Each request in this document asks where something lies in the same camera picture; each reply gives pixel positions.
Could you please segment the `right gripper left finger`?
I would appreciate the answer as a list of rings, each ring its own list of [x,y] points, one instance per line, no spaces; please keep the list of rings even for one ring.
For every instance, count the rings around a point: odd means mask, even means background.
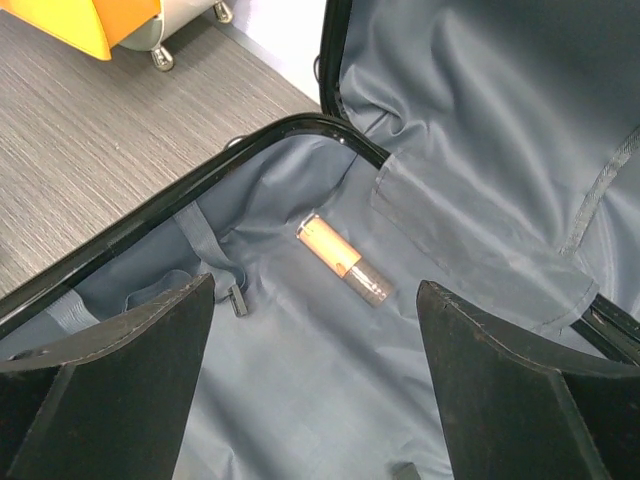
[[[201,275],[1,365],[5,479],[169,479],[214,311]]]

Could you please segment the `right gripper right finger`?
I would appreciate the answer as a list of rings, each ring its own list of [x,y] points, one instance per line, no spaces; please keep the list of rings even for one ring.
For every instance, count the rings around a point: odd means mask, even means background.
[[[458,479],[635,479],[639,325],[597,297],[575,330],[589,355],[425,281],[417,311]]]

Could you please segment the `white black space suitcase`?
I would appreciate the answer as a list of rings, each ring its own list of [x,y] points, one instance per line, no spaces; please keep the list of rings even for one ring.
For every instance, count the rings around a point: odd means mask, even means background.
[[[420,285],[589,355],[639,325],[639,5],[331,1],[322,110],[213,157],[1,303],[1,365],[201,275],[214,311],[169,479],[458,479]],[[394,286],[296,237],[317,213]]]

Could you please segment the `round mini drawer cabinet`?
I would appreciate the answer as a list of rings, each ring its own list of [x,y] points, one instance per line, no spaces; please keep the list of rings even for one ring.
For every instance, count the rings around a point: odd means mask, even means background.
[[[225,1],[48,1],[43,29],[57,39],[103,61],[116,46],[150,54],[155,68],[174,67],[163,42],[196,17],[211,10],[229,24],[234,14]]]

